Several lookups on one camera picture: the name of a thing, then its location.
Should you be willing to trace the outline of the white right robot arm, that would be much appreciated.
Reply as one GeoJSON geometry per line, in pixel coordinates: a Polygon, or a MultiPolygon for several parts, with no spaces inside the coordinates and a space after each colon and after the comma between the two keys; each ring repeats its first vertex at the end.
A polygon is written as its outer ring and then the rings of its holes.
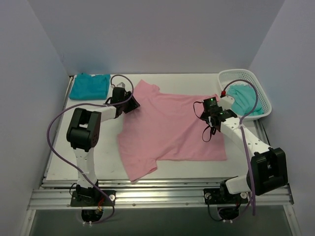
{"type": "Polygon", "coordinates": [[[248,164],[246,175],[224,182],[218,191],[221,201],[229,203],[243,192],[260,196],[288,184],[286,155],[281,148],[272,148],[260,140],[231,109],[220,107],[215,97],[203,100],[202,105],[200,118],[211,128],[211,135],[218,131],[228,137],[244,151],[248,164]]]}

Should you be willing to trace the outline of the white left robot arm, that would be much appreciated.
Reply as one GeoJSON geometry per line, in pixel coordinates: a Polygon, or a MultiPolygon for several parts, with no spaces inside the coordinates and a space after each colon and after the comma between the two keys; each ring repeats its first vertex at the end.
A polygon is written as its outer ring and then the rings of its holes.
{"type": "Polygon", "coordinates": [[[88,206],[94,206],[99,201],[96,189],[98,179],[95,174],[94,148],[100,136],[100,126],[103,122],[116,119],[121,114],[127,114],[140,107],[131,91],[123,87],[115,87],[109,103],[104,107],[94,109],[76,108],[73,112],[66,140],[70,143],[78,167],[76,193],[88,206]]]}

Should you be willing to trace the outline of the pink t-shirt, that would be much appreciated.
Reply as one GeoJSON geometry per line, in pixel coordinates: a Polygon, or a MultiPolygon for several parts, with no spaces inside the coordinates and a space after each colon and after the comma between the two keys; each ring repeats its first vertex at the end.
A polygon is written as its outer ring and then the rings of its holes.
{"type": "Polygon", "coordinates": [[[204,95],[162,93],[141,80],[134,89],[140,107],[124,115],[117,135],[119,154],[130,181],[154,172],[157,161],[225,161],[223,134],[204,142],[206,124],[199,119],[204,95]]]}

